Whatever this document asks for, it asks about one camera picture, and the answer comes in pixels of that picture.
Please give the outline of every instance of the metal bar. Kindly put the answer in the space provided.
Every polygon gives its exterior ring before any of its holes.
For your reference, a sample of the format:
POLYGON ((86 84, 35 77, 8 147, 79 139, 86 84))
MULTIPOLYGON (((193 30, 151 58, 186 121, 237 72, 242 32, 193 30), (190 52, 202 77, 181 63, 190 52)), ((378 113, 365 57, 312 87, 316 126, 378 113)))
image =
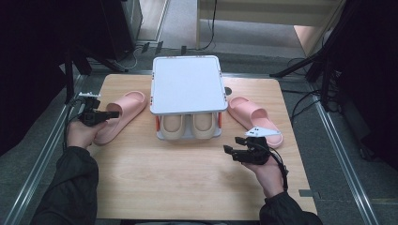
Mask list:
MULTIPOLYGON (((315 84, 310 84, 309 86, 312 91, 317 89, 315 84)), ((319 97, 313 96, 313 99, 314 101, 318 101, 319 97)), ((320 103, 316 103, 316 108, 325 126, 326 132, 329 135, 331 145, 333 146, 336 157, 340 162, 345 179, 347 180, 347 183, 352 191, 354 200, 357 203, 364 223, 369 225, 380 224, 329 114, 324 111, 320 103)))
MULTIPOLYGON (((134 76, 134 75, 152 75, 152 70, 132 70, 130 74, 118 74, 118 75, 126 75, 126 76, 134 76)), ((231 72, 223 72, 223 77, 231 77, 231 78, 253 78, 253 79, 273 79, 281 82, 302 82, 306 83, 304 76, 299 75, 287 75, 283 78, 273 78, 270 77, 267 73, 231 73, 231 72)))
MULTIPOLYGON (((80 91, 84 84, 86 76, 79 75, 76 78, 75 89, 80 91)), ((41 176, 44 174, 45 169, 47 168, 48 162, 51 159, 56 144, 61 137, 62 130, 64 127, 64 120, 68 113, 68 106, 64 105, 62 112, 58 116, 58 119, 55 122, 54 128, 47 139, 47 142, 44 144, 41 152, 36 160, 35 165, 32 168, 32 171, 29 173, 28 177, 23 184, 23 187, 20 190, 20 193, 12 206, 11 210, 8 212, 4 224, 20 224, 20 221, 23 217, 23 214, 26 210, 27 205, 30 203, 33 194, 35 193, 36 188, 38 187, 38 183, 41 180, 41 176)))

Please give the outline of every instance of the hand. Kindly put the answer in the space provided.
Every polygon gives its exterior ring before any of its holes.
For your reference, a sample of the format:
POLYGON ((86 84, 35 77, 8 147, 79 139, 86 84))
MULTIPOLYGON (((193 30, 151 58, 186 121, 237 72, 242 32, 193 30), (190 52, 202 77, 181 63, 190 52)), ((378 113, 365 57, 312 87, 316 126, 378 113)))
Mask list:
POLYGON ((96 138, 97 133, 106 127, 108 122, 102 122, 93 127, 88 127, 80 121, 69 124, 68 147, 77 146, 86 149, 96 138))
POLYGON ((267 198, 272 198, 283 192, 282 173, 278 167, 278 163, 273 157, 269 157, 264 165, 254 165, 250 163, 242 164, 255 173, 267 198))

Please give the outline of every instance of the hand-mounted device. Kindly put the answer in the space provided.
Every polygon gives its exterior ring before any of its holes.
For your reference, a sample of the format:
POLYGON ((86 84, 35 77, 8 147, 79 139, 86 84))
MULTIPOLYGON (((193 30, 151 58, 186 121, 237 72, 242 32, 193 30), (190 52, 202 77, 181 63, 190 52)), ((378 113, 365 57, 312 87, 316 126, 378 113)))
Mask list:
POLYGON ((119 112, 101 112, 97 111, 100 105, 100 101, 97 99, 99 95, 93 95, 92 93, 83 94, 80 93, 79 97, 83 97, 83 103, 78 112, 79 120, 82 121, 86 126, 95 126, 105 120, 119 117, 119 112))
POLYGON ((245 134, 249 136, 248 138, 239 138, 235 137, 235 142, 247 146, 247 150, 236 150, 231 146, 224 145, 224 152, 232 156, 232 160, 251 163, 256 165, 264 165, 269 157, 273 157, 275 161, 278 163, 278 167, 281 170, 282 178, 283 178, 283 189, 287 190, 287 173, 288 170, 286 166, 283 165, 283 161, 281 156, 279 156, 278 152, 275 153, 278 155, 271 153, 269 150, 269 146, 267 144, 266 136, 280 134, 279 130, 272 130, 260 127, 254 127, 250 129, 245 134))

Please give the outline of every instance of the person's left hand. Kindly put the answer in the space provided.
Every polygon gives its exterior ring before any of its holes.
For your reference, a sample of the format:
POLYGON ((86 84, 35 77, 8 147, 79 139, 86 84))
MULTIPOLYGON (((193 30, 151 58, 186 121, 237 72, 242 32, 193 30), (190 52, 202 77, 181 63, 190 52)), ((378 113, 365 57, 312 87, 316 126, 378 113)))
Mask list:
POLYGON ((108 125, 106 121, 93 127, 86 126, 80 121, 71 122, 68 127, 68 147, 77 146, 86 149, 106 125, 108 125))

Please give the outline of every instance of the box lid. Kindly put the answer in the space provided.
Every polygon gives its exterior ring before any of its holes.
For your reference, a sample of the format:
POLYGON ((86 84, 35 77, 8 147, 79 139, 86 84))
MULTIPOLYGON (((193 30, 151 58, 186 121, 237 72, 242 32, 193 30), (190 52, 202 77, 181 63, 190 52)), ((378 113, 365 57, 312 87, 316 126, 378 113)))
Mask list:
POLYGON ((150 99, 153 114, 214 113, 225 111, 227 106, 217 56, 154 59, 150 99))

